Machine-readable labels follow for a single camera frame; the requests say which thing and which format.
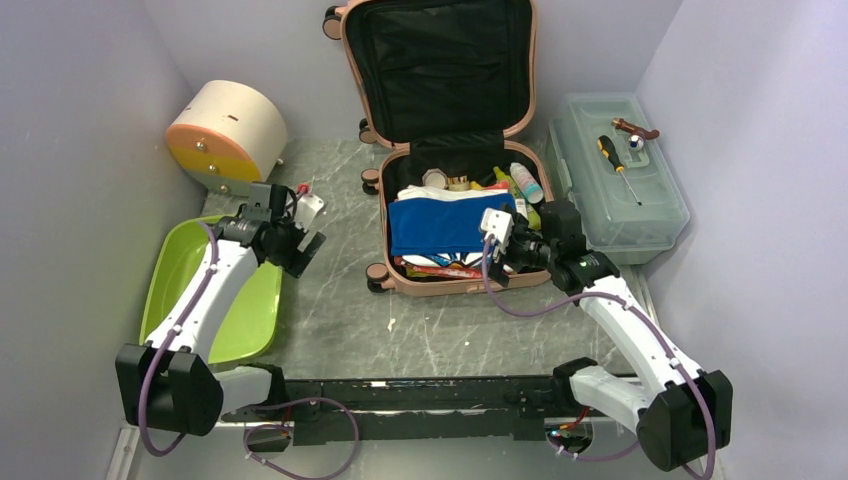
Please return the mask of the pink hard-shell suitcase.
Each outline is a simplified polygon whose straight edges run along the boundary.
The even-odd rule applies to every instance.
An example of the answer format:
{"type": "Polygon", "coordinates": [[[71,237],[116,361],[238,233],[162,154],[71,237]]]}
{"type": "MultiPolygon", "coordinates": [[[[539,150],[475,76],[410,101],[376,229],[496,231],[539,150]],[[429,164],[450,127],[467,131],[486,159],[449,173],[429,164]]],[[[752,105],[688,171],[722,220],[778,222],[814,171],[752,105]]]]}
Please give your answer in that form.
{"type": "Polygon", "coordinates": [[[481,184],[523,164],[554,197],[549,175],[517,141],[537,106],[538,15],[531,1],[349,1],[330,6],[324,34],[342,43],[363,105],[360,140],[389,155],[362,173],[379,199],[382,257],[368,266],[369,290],[409,296],[477,293],[478,279],[419,276],[394,264],[441,266],[435,255],[391,256],[388,206],[438,168],[481,184]]]}

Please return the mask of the gold band cream jar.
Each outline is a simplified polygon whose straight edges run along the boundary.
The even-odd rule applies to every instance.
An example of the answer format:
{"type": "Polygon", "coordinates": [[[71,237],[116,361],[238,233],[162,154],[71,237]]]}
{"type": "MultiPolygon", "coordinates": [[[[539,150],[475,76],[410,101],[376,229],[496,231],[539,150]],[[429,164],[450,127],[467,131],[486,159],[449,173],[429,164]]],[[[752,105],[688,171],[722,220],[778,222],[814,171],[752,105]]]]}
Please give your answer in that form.
{"type": "Polygon", "coordinates": [[[470,181],[465,175],[448,177],[447,189],[455,192],[468,191],[471,189],[470,181]]]}

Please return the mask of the octagonal lid cosmetic jar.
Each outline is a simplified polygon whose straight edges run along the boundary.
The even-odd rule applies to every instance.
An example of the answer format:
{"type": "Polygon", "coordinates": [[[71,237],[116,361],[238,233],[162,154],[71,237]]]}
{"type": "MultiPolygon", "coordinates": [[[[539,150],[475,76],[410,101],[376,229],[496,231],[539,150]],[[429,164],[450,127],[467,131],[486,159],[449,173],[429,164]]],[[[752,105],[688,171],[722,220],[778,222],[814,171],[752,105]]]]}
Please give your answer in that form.
{"type": "Polygon", "coordinates": [[[422,183],[426,187],[445,190],[448,188],[447,175],[438,168],[428,169],[422,175],[422,183]]]}

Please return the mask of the red white patterned cloth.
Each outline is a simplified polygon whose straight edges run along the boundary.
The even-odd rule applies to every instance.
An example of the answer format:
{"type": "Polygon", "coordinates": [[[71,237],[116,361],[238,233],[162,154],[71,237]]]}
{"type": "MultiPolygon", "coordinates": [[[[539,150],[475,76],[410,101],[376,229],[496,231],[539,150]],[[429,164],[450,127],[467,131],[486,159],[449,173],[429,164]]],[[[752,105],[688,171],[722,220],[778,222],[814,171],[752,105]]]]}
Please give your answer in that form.
{"type": "Polygon", "coordinates": [[[442,266],[426,266],[414,265],[403,260],[401,257],[394,258],[394,264],[405,268],[408,272],[412,272],[419,276],[449,278],[449,279],[482,279],[484,277],[480,270],[469,268],[454,268],[442,266]]]}

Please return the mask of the black yellow screwdriver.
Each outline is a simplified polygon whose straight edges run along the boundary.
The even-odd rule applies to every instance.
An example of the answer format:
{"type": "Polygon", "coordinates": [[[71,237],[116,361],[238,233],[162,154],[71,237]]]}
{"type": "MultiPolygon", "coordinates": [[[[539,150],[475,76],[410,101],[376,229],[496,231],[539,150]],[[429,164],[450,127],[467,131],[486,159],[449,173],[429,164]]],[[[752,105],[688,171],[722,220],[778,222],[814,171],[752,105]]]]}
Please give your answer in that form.
{"type": "Polygon", "coordinates": [[[625,174],[624,164],[621,162],[620,157],[615,148],[614,142],[607,135],[601,135],[597,138],[597,146],[603,156],[607,159],[607,161],[612,166],[613,170],[622,178],[624,181],[628,191],[632,195],[634,201],[638,206],[642,206],[643,202],[637,196],[635,190],[633,189],[630,181],[628,180],[625,174]]]}

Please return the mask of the clear plastic storage box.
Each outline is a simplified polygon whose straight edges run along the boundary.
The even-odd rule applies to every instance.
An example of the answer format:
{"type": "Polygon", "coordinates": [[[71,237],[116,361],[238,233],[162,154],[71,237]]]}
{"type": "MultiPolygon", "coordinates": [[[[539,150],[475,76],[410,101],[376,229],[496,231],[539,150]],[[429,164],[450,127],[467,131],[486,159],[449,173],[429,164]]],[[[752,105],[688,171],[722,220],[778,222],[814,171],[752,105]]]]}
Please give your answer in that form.
{"type": "Polygon", "coordinates": [[[578,209],[588,248],[618,265],[644,265],[675,246],[690,213],[657,141],[631,150],[613,118],[654,129],[632,93],[565,95],[548,124],[544,165],[555,197],[578,209]],[[614,142],[642,206],[600,152],[601,135],[614,142]]]}

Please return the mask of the brown handled metal tool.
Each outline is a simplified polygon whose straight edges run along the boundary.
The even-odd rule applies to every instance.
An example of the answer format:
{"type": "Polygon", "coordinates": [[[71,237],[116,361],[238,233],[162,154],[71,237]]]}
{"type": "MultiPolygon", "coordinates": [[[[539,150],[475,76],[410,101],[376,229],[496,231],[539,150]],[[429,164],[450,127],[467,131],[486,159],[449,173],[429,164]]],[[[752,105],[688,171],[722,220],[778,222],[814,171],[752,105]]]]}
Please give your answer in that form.
{"type": "Polygon", "coordinates": [[[628,147],[634,151],[642,150],[648,140],[656,140],[661,135],[661,132],[659,130],[648,130],[646,128],[633,124],[623,118],[613,118],[611,121],[611,125],[616,130],[628,134],[628,147]]]}

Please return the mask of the blue cloth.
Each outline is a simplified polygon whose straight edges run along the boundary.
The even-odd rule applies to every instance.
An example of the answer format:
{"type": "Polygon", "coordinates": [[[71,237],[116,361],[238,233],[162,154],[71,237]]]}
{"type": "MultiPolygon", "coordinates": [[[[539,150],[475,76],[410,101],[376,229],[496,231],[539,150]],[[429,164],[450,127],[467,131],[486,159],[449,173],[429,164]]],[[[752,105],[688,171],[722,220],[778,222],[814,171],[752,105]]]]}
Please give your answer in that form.
{"type": "Polygon", "coordinates": [[[481,253],[485,210],[515,208],[509,193],[443,201],[400,200],[388,206],[391,256],[481,253]]]}

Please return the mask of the green plastic tray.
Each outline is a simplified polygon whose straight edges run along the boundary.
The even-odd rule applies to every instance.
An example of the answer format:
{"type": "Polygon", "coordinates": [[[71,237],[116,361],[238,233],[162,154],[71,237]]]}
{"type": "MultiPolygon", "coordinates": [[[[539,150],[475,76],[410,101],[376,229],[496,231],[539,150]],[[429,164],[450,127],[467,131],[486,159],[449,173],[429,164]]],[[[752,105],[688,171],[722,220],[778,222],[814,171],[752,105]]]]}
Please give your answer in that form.
{"type": "MultiPolygon", "coordinates": [[[[160,325],[190,284],[208,244],[201,221],[214,224],[219,216],[186,220],[165,237],[149,285],[139,341],[160,325]]],[[[208,363],[223,364],[261,354],[274,339],[283,272],[263,264],[242,287],[211,346],[208,363]]]]}

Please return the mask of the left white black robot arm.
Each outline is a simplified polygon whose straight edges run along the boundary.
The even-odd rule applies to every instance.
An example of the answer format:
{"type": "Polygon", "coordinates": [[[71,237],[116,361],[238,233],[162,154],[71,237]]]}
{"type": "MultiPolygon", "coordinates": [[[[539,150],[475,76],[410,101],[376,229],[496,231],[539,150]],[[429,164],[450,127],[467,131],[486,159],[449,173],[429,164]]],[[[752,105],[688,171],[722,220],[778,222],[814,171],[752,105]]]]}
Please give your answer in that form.
{"type": "Polygon", "coordinates": [[[272,420],[287,406],[281,368],[237,366],[213,372],[210,354],[225,317],[264,266],[298,278],[326,240],[309,228],[325,201],[308,188],[255,182],[237,212],[201,220],[204,253],[187,287],[160,324],[115,359],[128,423],[143,434],[204,436],[220,417],[249,407],[272,420]]]}

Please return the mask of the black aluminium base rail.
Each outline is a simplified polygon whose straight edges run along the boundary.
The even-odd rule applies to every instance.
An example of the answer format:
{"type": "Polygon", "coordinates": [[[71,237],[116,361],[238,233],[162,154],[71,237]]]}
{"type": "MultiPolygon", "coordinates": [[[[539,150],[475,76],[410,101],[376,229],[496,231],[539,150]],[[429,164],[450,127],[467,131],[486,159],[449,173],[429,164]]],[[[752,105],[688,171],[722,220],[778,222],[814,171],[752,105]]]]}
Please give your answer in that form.
{"type": "Polygon", "coordinates": [[[536,440],[544,418],[577,415],[564,379],[553,376],[287,381],[279,368],[257,387],[230,392],[221,374],[172,373],[152,380],[119,376],[128,422],[183,435],[205,436],[220,417],[269,422],[289,414],[304,425],[304,445],[339,440],[344,408],[354,415],[361,439],[463,438],[511,435],[536,440]]]}

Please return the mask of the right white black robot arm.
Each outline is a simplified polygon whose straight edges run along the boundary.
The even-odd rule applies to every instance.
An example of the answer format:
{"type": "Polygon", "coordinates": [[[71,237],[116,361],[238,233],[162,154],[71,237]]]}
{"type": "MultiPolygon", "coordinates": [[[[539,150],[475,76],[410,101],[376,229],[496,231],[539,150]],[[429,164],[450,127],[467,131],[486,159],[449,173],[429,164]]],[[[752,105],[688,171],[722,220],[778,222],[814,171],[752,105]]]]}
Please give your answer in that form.
{"type": "Polygon", "coordinates": [[[487,294],[507,287],[506,267],[543,269],[574,304],[614,342],[633,368],[631,383],[588,358],[553,373],[551,401],[574,415],[596,410],[629,430],[636,447],[658,469],[677,468],[694,479],[711,479],[717,453],[730,442],[733,386],[720,370],[706,371],[686,355],[635,299],[615,263],[590,250],[576,207],[567,200],[542,206],[542,228],[508,205],[485,209],[479,230],[482,276],[487,294]]]}

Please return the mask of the cream cylindrical drawer cabinet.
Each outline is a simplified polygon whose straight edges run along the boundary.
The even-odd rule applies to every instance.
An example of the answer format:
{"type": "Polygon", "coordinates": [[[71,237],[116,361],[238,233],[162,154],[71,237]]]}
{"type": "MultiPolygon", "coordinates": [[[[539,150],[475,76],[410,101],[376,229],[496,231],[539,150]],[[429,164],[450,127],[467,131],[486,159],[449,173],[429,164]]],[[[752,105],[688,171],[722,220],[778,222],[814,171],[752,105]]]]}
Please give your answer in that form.
{"type": "Polygon", "coordinates": [[[247,197],[266,181],[288,143],[285,121],[265,95],[212,80],[165,131],[172,157],[211,192],[247,197]]]}

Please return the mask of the white printed cloth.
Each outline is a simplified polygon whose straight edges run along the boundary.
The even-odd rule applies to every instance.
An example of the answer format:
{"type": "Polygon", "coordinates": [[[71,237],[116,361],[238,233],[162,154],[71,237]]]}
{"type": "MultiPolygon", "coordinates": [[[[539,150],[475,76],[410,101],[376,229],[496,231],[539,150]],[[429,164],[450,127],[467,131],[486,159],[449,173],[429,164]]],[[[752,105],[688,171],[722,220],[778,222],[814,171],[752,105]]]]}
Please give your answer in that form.
{"type": "Polygon", "coordinates": [[[466,199],[476,199],[495,195],[509,195],[507,189],[490,189],[490,190],[465,190],[452,191],[448,189],[438,189],[430,186],[413,186],[410,185],[398,192],[396,200],[412,200],[412,199],[430,199],[444,202],[459,201],[466,199]]]}

